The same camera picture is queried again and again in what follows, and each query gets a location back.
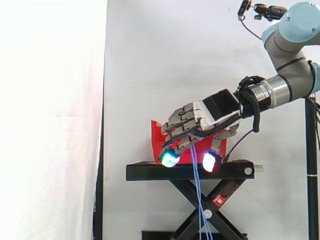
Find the table top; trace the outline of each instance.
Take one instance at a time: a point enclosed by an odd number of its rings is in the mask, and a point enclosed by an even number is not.
[[[248,160],[236,160],[216,164],[212,172],[206,171],[202,164],[198,164],[198,173],[201,180],[209,179],[254,179],[255,167]],[[154,161],[142,161],[126,166],[127,181],[160,181],[160,180],[193,180],[192,164],[174,167],[158,165]]]

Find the scissor lift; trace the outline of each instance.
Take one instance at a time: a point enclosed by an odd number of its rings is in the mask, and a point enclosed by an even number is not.
[[[241,233],[220,212],[220,208],[246,179],[255,178],[254,164],[248,160],[237,160],[216,164],[213,172],[198,165],[200,180],[220,180],[218,185],[207,195],[201,197],[205,217],[218,231],[213,233],[214,240],[248,240],[246,233]],[[192,164],[164,167],[155,162],[139,162],[126,166],[127,181],[170,181],[195,207],[195,210],[175,232],[142,231],[142,240],[198,240],[199,239],[199,203],[197,190],[191,182],[194,179]]]

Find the blue cable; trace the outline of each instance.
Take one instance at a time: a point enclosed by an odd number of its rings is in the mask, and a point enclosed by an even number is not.
[[[198,161],[197,161],[197,153],[196,149],[194,146],[191,147],[191,157],[192,157],[192,166],[193,166],[193,175],[194,175],[194,183],[195,183],[195,188],[196,188],[196,193],[197,193],[197,198],[199,202],[199,240],[202,239],[201,235],[201,219],[203,219],[203,225],[205,227],[205,234],[206,234],[206,239],[213,240],[213,236],[210,231],[210,226],[208,223],[207,218],[205,217],[205,212],[201,203],[201,183],[200,183],[200,177],[199,177],[199,172],[198,172]]]
[[[200,178],[199,178],[199,172],[198,172],[197,154],[196,154],[194,149],[191,151],[191,156],[194,159],[194,161],[192,161],[192,163],[193,163],[194,172],[195,172],[194,180],[195,180],[195,183],[196,183],[195,186],[196,186],[197,198],[198,198],[198,202],[199,202],[199,217],[200,218],[202,217],[202,219],[203,219],[203,225],[205,227],[206,239],[208,240],[209,236],[210,236],[210,240],[213,240],[211,234],[208,235],[208,232],[210,232],[210,227],[209,227],[208,220],[205,217],[203,206],[201,204],[201,184],[200,184]]]

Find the glowing fingertip sensor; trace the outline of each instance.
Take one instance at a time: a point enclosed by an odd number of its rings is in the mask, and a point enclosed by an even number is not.
[[[161,154],[158,160],[163,166],[167,168],[172,168],[180,161],[180,156],[178,154],[175,154],[173,150],[166,149]]]
[[[216,156],[213,152],[209,151],[206,154],[204,154],[203,160],[202,160],[202,166],[207,172],[212,173],[215,167],[215,163],[216,163]]]

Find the blue light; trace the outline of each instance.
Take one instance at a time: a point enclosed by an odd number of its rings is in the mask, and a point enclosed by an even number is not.
[[[167,168],[172,168],[173,166],[175,166],[180,160],[180,156],[175,157],[172,154],[170,154],[169,152],[166,152],[163,156],[162,156],[162,161],[161,164]]]
[[[216,163],[216,157],[212,152],[207,152],[203,156],[202,165],[207,172],[212,172]]]

